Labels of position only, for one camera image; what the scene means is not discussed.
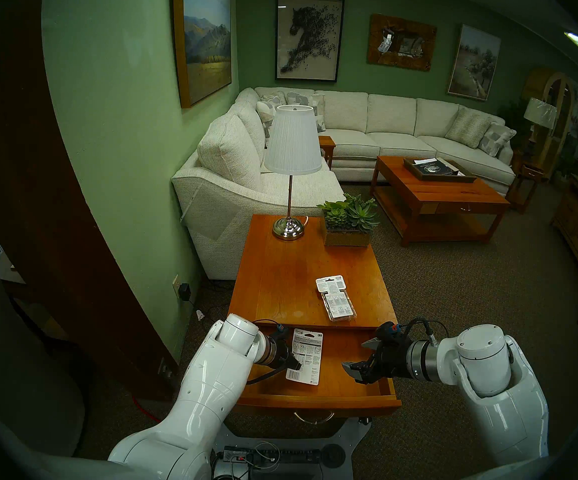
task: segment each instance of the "wooden door frame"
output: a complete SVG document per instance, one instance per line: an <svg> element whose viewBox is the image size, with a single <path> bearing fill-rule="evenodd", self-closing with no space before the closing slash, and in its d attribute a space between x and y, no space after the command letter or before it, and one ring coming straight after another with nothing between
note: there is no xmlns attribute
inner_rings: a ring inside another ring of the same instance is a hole
<svg viewBox="0 0 578 480"><path fill-rule="evenodd" d="M98 229L53 111L42 0L0 0L0 243L60 326L134 395L170 399L178 365Z"/></svg>

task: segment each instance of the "lampshade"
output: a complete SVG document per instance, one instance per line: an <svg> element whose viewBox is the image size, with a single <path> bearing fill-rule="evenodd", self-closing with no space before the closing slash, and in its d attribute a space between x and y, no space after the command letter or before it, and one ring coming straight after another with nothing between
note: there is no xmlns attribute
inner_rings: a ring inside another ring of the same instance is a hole
<svg viewBox="0 0 578 480"><path fill-rule="evenodd" d="M524 117L534 124L553 129L556 123L557 110L554 105L545 103L536 98L531 98L527 109L524 111Z"/></svg>
<svg viewBox="0 0 578 480"><path fill-rule="evenodd" d="M284 175L319 171L322 156L316 117L311 106L286 104L276 108L265 167Z"/></svg>

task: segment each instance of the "wooden end table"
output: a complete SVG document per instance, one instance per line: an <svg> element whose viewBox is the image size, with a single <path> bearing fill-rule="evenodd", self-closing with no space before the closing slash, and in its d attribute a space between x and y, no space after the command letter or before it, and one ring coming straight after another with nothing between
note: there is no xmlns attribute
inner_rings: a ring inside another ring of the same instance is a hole
<svg viewBox="0 0 578 480"><path fill-rule="evenodd" d="M525 179L533 181L533 184L531 185L529 194L524 201L522 201L520 197L520 187ZM520 212L520 215L523 215L527 206L529 206L529 202L531 201L538 184L545 180L547 179L544 177L544 170L542 168L531 163L522 163L520 171L515 176L514 182L506 193L506 200L511 203L512 208L517 209Z"/></svg>
<svg viewBox="0 0 578 480"><path fill-rule="evenodd" d="M371 385L358 384L341 364L366 360L371 351L361 344L373 338L376 327L383 322L397 323L371 246L325 246L320 217L310 217L300 239L281 241L271 231L278 218L253 215L229 312L251 321L268 318L289 327L322 332L320 382L293 382L281 372L246 386L234 411L272 415L297 412L301 417L393 413L401 402L391 378ZM344 277L356 319L329 320L316 279L330 275ZM275 329L268 321L258 325L266 325L262 330L267 333ZM269 370L254 365L249 379Z"/></svg>
<svg viewBox="0 0 578 480"><path fill-rule="evenodd" d="M371 196L402 236L402 246L418 241L489 242L509 203L477 178L474 182L419 180L400 156L378 156ZM378 173L389 185L377 186ZM472 215L496 215L486 230Z"/></svg>
<svg viewBox="0 0 578 480"><path fill-rule="evenodd" d="M320 141L320 149L325 152L327 164L331 170L331 163L333 162L333 150L336 147L336 143L333 142L333 139L330 136L318 136L318 140Z"/></svg>

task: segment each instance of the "lamp base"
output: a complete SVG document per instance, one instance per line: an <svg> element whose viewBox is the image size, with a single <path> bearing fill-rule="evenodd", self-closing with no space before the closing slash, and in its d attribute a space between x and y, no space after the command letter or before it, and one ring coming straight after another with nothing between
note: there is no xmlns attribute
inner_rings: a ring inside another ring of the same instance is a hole
<svg viewBox="0 0 578 480"><path fill-rule="evenodd" d="M285 216L275 221L273 233L278 239L294 241L304 234L304 225L292 216Z"/></svg>

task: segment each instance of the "drawer handle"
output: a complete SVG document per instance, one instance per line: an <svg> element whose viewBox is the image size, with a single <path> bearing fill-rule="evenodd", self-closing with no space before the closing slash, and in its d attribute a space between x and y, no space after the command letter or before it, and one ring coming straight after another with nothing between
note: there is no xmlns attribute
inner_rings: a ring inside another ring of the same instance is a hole
<svg viewBox="0 0 578 480"><path fill-rule="evenodd" d="M296 415L298 417L298 420L300 420L301 422L305 422L308 423L309 425L320 425L321 423L325 423L328 422L330 419L333 418L333 415L335 415L335 413L330 414L328 417L326 417L325 419L323 419L322 421L314 421L314 422L310 422L305 420L304 418L302 418L297 412L293 413L294 415Z"/></svg>

